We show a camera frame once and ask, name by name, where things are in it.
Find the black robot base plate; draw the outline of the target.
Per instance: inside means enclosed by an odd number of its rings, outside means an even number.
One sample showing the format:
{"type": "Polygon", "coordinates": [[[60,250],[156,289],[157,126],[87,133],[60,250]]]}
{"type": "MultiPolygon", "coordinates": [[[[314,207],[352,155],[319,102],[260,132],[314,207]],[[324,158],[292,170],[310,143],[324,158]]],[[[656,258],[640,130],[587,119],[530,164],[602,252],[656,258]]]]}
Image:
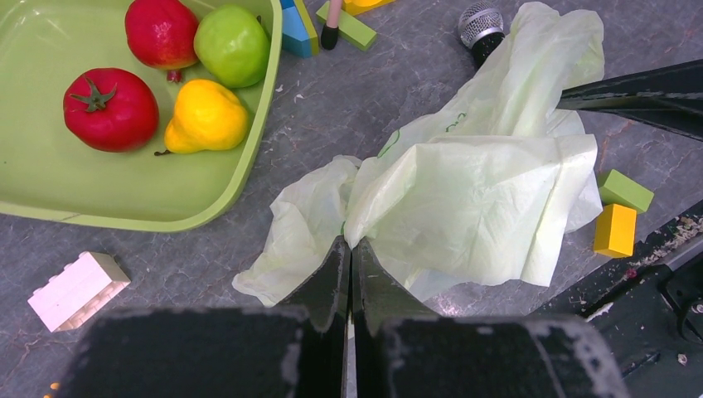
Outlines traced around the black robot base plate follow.
{"type": "Polygon", "coordinates": [[[602,335],[632,397],[702,395],[702,205],[696,203],[536,310],[602,335]]]}

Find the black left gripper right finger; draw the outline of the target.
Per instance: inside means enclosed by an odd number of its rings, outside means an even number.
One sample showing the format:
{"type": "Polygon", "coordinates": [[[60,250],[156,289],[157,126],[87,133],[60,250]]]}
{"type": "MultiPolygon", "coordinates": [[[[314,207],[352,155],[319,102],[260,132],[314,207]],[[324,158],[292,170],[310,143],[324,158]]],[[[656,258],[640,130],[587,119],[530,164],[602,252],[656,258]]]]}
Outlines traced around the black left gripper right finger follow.
{"type": "Polygon", "coordinates": [[[626,397],[609,346],[576,316],[437,314],[371,244],[351,253],[360,397],[626,397]]]}

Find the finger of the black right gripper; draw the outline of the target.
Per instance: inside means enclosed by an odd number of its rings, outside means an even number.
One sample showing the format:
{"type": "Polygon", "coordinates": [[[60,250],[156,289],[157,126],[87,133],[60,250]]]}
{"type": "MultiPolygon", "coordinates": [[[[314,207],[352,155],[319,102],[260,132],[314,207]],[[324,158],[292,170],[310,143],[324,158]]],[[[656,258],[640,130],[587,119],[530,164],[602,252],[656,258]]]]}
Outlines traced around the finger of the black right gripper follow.
{"type": "Polygon", "coordinates": [[[564,90],[558,109],[615,114],[702,140],[702,61],[647,70],[564,90]]]}

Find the pale green plastic bag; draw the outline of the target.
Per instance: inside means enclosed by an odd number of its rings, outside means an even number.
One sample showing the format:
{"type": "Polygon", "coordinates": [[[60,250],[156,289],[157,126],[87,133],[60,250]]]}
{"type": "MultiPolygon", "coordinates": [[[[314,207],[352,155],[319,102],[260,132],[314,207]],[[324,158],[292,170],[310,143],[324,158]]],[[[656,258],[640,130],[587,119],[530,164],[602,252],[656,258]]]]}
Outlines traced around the pale green plastic bag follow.
{"type": "Polygon", "coordinates": [[[368,240],[423,301],[466,282],[548,286],[564,235],[602,210],[596,139],[557,104],[603,78],[603,39],[596,12],[523,4],[441,110],[396,130],[375,157],[337,156],[284,188],[262,253],[233,287],[272,306],[338,236],[368,240]]]}

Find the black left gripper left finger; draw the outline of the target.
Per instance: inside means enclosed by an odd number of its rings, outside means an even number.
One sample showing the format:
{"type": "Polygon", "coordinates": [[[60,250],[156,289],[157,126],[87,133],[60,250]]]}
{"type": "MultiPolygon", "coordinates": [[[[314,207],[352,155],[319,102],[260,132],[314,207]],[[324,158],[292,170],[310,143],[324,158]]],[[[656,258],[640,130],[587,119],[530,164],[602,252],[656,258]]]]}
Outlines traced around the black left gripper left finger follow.
{"type": "Polygon", "coordinates": [[[123,308],[81,338],[60,397],[342,397],[351,251],[271,308],[123,308]]]}

